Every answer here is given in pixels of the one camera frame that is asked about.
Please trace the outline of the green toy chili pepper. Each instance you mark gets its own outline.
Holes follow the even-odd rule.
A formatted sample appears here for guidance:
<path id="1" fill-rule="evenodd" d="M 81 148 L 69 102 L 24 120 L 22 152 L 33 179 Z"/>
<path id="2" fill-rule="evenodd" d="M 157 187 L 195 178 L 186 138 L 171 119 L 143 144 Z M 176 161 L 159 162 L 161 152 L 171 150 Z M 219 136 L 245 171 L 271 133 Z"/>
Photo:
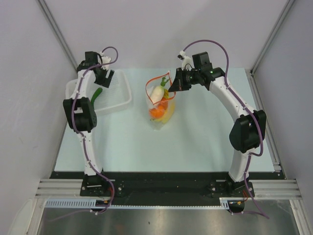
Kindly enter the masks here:
<path id="1" fill-rule="evenodd" d="M 90 100 L 92 106 L 94 106 L 95 100 L 99 97 L 99 95 L 102 93 L 102 91 L 103 91 L 103 89 L 101 87 L 99 87 L 95 90 L 95 92 L 93 93 L 91 100 Z"/>

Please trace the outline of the white toy radish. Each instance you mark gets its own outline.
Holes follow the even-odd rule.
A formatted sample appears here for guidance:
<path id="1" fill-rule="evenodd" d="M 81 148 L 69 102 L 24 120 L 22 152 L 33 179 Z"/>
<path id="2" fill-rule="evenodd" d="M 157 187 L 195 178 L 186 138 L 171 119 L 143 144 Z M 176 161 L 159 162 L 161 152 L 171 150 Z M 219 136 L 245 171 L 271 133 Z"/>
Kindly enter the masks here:
<path id="1" fill-rule="evenodd" d="M 163 98 L 168 99 L 169 98 L 169 92 L 165 88 L 166 84 L 170 81 L 169 78 L 166 78 L 165 76 L 162 77 L 162 81 L 160 85 L 156 86 L 151 95 L 150 95 L 150 100 L 153 104 L 156 104 L 160 102 Z"/>

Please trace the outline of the clear zip top bag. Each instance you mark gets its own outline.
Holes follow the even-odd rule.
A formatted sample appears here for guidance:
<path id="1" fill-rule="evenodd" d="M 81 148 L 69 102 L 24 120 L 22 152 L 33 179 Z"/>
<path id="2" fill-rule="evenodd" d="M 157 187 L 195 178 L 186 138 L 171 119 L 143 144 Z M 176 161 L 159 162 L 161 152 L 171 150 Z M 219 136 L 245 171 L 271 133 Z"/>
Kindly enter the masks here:
<path id="1" fill-rule="evenodd" d="M 176 108 L 175 92 L 169 92 L 173 84 L 171 73 L 154 77 L 145 85 L 145 97 L 149 119 L 154 129 L 161 129 L 172 117 Z"/>

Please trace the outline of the yellow toy banana bunch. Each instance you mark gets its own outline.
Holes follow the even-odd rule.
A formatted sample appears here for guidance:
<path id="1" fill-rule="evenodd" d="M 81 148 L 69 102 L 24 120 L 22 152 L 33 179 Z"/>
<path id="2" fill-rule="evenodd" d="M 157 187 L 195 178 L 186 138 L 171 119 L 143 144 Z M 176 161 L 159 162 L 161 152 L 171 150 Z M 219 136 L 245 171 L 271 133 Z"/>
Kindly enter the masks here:
<path id="1" fill-rule="evenodd" d="M 161 118 L 158 118 L 158 119 L 152 119 L 151 117 L 150 118 L 154 122 L 161 122 L 163 124 L 166 124 L 169 121 L 169 119 L 171 118 L 171 116 L 173 115 L 173 113 L 174 113 L 175 101 L 174 101 L 174 97 L 171 97 L 171 98 L 169 97 L 168 99 L 164 99 L 163 98 L 161 101 L 168 101 L 168 108 L 167 108 L 167 110 L 165 110 L 164 115 Z"/>

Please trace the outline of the orange toy tangerine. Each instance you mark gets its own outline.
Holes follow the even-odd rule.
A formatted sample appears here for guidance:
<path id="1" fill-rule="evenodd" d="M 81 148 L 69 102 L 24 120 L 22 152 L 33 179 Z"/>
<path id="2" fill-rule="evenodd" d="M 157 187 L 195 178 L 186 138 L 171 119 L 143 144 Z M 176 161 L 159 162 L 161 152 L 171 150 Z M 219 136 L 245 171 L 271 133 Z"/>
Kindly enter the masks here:
<path id="1" fill-rule="evenodd" d="M 152 119 L 161 118 L 165 113 L 165 110 L 159 110 L 158 108 L 152 108 L 149 110 L 149 115 Z"/>

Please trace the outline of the orange toy pumpkin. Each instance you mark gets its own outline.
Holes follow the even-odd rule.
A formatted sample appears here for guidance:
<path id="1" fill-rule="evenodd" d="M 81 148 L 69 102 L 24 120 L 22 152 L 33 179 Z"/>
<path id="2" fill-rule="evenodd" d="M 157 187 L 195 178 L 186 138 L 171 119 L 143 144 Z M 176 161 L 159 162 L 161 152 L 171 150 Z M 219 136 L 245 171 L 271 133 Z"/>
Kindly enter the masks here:
<path id="1" fill-rule="evenodd" d="M 159 110 L 167 110 L 167 108 L 168 108 L 168 101 L 161 101 L 159 103 L 159 105 L 157 106 L 157 108 Z"/>

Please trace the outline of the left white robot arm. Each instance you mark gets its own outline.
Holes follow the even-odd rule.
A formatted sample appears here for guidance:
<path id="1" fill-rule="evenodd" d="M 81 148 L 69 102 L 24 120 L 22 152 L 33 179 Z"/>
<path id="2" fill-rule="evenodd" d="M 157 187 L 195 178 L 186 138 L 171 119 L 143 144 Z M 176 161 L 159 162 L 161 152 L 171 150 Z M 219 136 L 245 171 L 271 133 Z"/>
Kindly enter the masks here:
<path id="1" fill-rule="evenodd" d="M 113 196 L 112 182 L 104 175 L 96 159 L 92 132 L 97 126 L 96 98 L 110 86 L 114 71 L 108 70 L 111 59 L 95 51 L 85 52 L 78 65 L 78 79 L 72 95 L 63 100 L 69 127 L 77 134 L 82 147 L 85 169 L 80 196 Z"/>

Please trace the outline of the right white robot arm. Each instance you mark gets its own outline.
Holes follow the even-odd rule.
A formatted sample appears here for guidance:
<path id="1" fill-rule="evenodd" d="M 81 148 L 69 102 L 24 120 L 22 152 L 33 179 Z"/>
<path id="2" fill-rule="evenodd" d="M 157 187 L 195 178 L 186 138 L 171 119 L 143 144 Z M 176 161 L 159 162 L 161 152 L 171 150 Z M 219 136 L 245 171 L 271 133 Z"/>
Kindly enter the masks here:
<path id="1" fill-rule="evenodd" d="M 230 196 L 238 196 L 247 187 L 252 151 L 264 148 L 266 113 L 253 109 L 236 93 L 228 83 L 225 71 L 213 67 L 207 52 L 189 57 L 181 51 L 178 58 L 182 65 L 176 69 L 169 92 L 187 91 L 200 84 L 222 103 L 234 121 L 229 134 L 234 155 L 224 189 Z"/>

